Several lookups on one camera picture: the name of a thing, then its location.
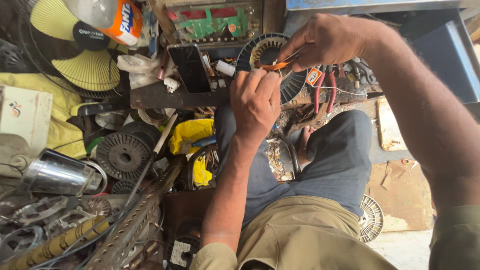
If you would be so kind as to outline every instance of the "plastic bottle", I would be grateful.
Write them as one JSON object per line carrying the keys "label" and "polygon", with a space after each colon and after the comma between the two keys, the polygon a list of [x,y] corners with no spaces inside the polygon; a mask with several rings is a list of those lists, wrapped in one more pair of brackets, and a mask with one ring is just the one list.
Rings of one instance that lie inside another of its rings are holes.
{"label": "plastic bottle", "polygon": [[63,0],[82,22],[124,45],[135,45],[142,32],[142,12],[130,0]]}

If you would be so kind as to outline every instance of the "hand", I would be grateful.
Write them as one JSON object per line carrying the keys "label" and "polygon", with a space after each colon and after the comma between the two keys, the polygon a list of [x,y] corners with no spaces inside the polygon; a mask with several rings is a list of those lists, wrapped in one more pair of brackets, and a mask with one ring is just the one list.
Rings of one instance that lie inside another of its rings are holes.
{"label": "hand", "polygon": [[240,71],[230,87],[230,104],[235,115],[235,136],[256,151],[280,114],[278,73],[261,69]]}
{"label": "hand", "polygon": [[298,52],[300,57],[292,66],[295,72],[319,64],[346,62],[354,56],[366,59],[385,31],[393,30],[373,20],[315,14],[283,46],[277,62],[308,43],[314,46]]}

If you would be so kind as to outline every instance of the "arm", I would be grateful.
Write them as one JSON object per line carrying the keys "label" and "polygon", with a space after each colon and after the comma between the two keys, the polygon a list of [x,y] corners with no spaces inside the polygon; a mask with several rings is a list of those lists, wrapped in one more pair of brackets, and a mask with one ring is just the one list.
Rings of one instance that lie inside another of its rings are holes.
{"label": "arm", "polygon": [[237,131],[205,215],[201,247],[224,243],[237,252],[250,165],[280,114],[280,83],[277,73],[258,69],[239,72],[232,82],[230,103]]}
{"label": "arm", "polygon": [[441,215],[480,205],[480,130],[470,113],[382,23],[317,14],[284,46],[282,61],[305,43],[293,69],[364,58],[377,77],[412,155],[422,165]]}

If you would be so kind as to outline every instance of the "khaki shirt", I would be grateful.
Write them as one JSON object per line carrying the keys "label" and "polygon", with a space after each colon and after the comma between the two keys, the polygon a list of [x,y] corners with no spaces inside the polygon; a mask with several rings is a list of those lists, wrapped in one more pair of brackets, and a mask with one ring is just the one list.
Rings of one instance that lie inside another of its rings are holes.
{"label": "khaki shirt", "polygon": [[[396,269],[359,241],[358,217],[330,199],[292,196],[269,205],[242,231],[238,254],[211,243],[190,270]],[[433,230],[430,269],[480,267],[480,207],[440,216]]]}

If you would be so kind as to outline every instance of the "bare foot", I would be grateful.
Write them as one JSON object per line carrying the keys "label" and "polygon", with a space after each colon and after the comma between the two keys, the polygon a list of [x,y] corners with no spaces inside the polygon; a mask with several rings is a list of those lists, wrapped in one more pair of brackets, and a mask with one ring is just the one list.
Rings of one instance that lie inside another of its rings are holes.
{"label": "bare foot", "polygon": [[300,166],[310,163],[310,161],[308,161],[307,159],[307,142],[308,142],[308,138],[310,138],[310,135],[314,131],[315,129],[308,125],[303,128],[303,133],[302,133],[301,142],[300,142],[300,149],[297,153]]}

